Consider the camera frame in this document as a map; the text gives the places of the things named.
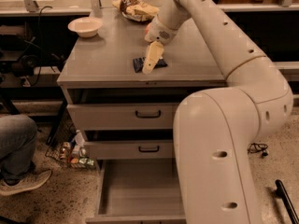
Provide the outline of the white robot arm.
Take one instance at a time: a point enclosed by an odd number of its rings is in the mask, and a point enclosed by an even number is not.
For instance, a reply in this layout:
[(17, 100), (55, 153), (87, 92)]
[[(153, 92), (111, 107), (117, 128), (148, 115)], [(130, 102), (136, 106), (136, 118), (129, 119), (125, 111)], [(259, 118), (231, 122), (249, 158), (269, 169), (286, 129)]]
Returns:
[(150, 24), (144, 73), (192, 19), (227, 85), (195, 92), (173, 125), (187, 224), (263, 224), (247, 148), (292, 112), (292, 90), (266, 54), (212, 0), (165, 0)]

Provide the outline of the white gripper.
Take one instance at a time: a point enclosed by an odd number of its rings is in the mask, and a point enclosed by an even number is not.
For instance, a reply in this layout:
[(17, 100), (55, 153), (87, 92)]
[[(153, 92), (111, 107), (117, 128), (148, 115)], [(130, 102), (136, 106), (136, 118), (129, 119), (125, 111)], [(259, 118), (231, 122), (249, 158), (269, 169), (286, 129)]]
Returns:
[(146, 50), (146, 57), (143, 62), (142, 72), (150, 74), (159, 59), (164, 54), (164, 45), (170, 43), (178, 32), (178, 23), (172, 19), (164, 20), (156, 15), (150, 23), (149, 32), (145, 40), (151, 42)]

